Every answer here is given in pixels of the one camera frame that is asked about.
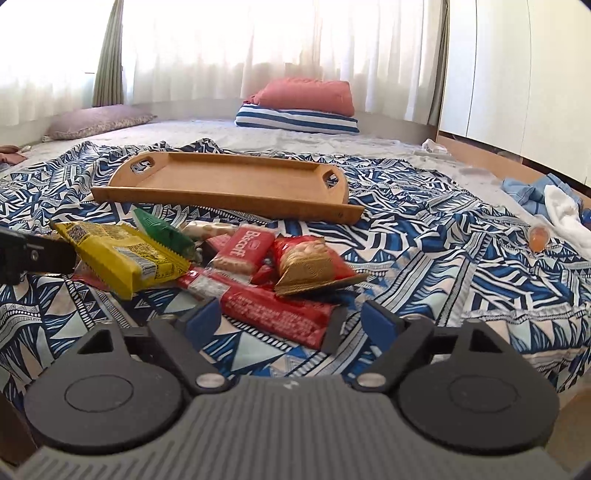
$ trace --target green curtain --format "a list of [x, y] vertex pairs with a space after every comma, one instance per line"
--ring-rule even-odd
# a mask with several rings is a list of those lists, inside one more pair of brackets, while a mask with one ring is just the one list
[[105, 31], [105, 39], [103, 40], [103, 48], [100, 51], [92, 106], [123, 103], [123, 74], [121, 68], [123, 1], [115, 0], [113, 2], [113, 8]]
[[443, 103], [443, 86], [445, 84], [445, 72], [447, 67], [447, 45], [449, 42], [449, 4], [443, 0], [443, 12], [441, 16], [441, 43], [439, 44], [439, 59], [437, 62], [437, 76], [435, 79], [435, 92], [433, 94], [433, 103], [429, 113], [428, 125], [439, 126], [439, 117], [441, 115], [441, 104]]

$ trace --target white wardrobe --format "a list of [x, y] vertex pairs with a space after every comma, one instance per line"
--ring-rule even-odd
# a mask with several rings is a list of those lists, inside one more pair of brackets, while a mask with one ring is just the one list
[[440, 130], [591, 186], [591, 11], [580, 0], [449, 0]]

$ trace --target green snack wrapper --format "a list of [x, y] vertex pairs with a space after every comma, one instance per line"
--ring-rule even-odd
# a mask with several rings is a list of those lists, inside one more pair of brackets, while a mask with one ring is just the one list
[[148, 235], [152, 240], [157, 241], [187, 260], [195, 260], [195, 243], [188, 236], [165, 220], [156, 218], [139, 208], [133, 209], [131, 215], [137, 229]]

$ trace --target white towel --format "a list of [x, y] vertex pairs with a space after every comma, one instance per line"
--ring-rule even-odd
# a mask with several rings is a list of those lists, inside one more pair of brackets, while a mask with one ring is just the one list
[[591, 261], [591, 231], [581, 224], [578, 205], [554, 185], [544, 188], [544, 201], [554, 231]]

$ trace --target orange bottle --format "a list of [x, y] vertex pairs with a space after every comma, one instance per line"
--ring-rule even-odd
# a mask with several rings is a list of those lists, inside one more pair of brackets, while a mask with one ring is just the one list
[[527, 236], [530, 242], [530, 249], [535, 253], [544, 251], [544, 248], [546, 248], [546, 245], [548, 245], [548, 241], [550, 240], [549, 231], [540, 225], [530, 227]]

